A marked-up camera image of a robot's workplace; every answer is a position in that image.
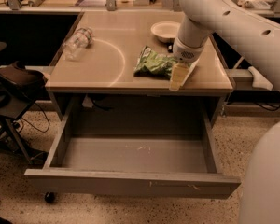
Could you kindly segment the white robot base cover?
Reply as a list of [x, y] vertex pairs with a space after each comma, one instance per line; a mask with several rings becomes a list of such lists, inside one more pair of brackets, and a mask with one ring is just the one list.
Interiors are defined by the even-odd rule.
[[248, 71], [252, 74], [253, 77], [253, 88], [261, 88], [268, 91], [271, 91], [273, 89], [273, 84], [265, 76], [263, 76], [254, 66], [249, 66]]

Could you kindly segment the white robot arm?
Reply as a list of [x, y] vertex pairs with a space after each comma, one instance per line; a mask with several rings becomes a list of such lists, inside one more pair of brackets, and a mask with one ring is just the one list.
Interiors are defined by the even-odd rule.
[[[173, 53], [193, 63], [213, 32], [280, 91], [280, 24], [231, 0], [179, 0], [184, 20]], [[280, 224], [280, 121], [256, 144], [245, 172], [239, 224]]]

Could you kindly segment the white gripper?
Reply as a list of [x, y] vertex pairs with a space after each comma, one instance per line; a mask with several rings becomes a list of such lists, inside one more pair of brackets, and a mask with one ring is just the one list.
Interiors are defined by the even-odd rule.
[[198, 59], [203, 52], [203, 47], [191, 48], [186, 46], [177, 37], [173, 44], [173, 54], [179, 61], [190, 63], [186, 65], [185, 63], [178, 63], [172, 69], [172, 74], [170, 78], [170, 91], [178, 91], [183, 84], [187, 82], [190, 75], [194, 71]]

